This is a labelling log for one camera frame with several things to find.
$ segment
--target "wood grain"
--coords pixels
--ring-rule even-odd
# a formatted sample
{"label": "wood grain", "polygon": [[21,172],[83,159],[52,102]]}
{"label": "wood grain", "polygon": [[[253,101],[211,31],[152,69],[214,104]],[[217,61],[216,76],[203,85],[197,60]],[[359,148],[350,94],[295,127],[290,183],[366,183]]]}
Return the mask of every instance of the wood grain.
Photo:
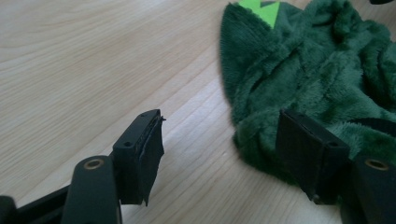
{"label": "wood grain", "polygon": [[[395,40],[396,2],[352,3]],[[0,194],[21,206],[68,184],[79,161],[160,108],[158,178],[148,207],[122,207],[124,223],[341,223],[337,207],[238,158],[219,71],[227,4],[1,1]]]}

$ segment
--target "brass grommet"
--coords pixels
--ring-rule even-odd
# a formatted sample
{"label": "brass grommet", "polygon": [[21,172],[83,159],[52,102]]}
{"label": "brass grommet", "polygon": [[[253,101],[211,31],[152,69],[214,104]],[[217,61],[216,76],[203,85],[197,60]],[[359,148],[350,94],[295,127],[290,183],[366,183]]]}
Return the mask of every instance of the brass grommet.
{"label": "brass grommet", "polygon": [[93,160],[85,162],[84,168],[86,170],[94,170],[94,169],[101,167],[104,163],[105,162],[103,160],[93,159]]}
{"label": "brass grommet", "polygon": [[389,169],[389,166],[382,162],[382,161],[377,161],[373,159],[367,159],[365,161],[366,165],[370,166],[373,169],[380,170],[380,171],[387,171]]}

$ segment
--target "green fleece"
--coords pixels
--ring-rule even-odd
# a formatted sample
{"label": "green fleece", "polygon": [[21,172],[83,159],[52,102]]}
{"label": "green fleece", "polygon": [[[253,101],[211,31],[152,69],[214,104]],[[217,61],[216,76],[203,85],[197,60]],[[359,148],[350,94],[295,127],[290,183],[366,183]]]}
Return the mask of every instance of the green fleece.
{"label": "green fleece", "polygon": [[305,113],[359,152],[396,164],[396,139],[349,123],[396,122],[396,45],[388,29],[363,21],[347,0],[281,3],[274,29],[230,4],[220,33],[233,140],[248,164],[293,183],[275,154],[279,110]]}

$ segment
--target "green plush toy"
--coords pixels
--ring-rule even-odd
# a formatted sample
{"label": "green plush toy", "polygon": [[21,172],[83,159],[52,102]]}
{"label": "green plush toy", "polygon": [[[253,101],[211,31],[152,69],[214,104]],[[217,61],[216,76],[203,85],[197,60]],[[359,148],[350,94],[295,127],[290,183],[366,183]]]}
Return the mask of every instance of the green plush toy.
{"label": "green plush toy", "polygon": [[396,122],[396,45],[388,29],[362,21],[347,0],[314,0],[305,10],[276,4],[243,0],[222,19],[222,78],[244,161],[294,182],[275,154],[279,110],[287,108],[346,142],[350,159],[363,153],[396,165],[396,138],[348,122]]}

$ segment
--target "black plastic part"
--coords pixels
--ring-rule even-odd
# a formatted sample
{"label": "black plastic part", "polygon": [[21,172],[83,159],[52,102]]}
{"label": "black plastic part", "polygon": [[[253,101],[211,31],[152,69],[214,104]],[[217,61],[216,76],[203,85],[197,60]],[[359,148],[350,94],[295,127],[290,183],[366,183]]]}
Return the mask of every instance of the black plastic part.
{"label": "black plastic part", "polygon": [[18,223],[60,223],[68,186],[18,209]]}
{"label": "black plastic part", "polygon": [[340,216],[341,220],[343,220],[343,224],[367,224],[367,219],[361,206],[352,206],[349,203],[342,203]]}
{"label": "black plastic part", "polygon": [[0,196],[0,223],[17,223],[17,207],[8,196]]}
{"label": "black plastic part", "polygon": [[78,163],[61,223],[121,223],[113,162],[109,157],[94,156]]}
{"label": "black plastic part", "polygon": [[122,204],[149,202],[149,193],[163,155],[160,110],[139,115],[114,144],[111,156]]}
{"label": "black plastic part", "polygon": [[392,2],[393,0],[370,0],[370,3],[373,5],[381,5]]}
{"label": "black plastic part", "polygon": [[337,173],[348,167],[349,147],[311,118],[281,110],[276,153],[315,203],[333,204],[340,183]]}
{"label": "black plastic part", "polygon": [[359,156],[352,178],[368,223],[395,223],[396,167],[386,161]]}

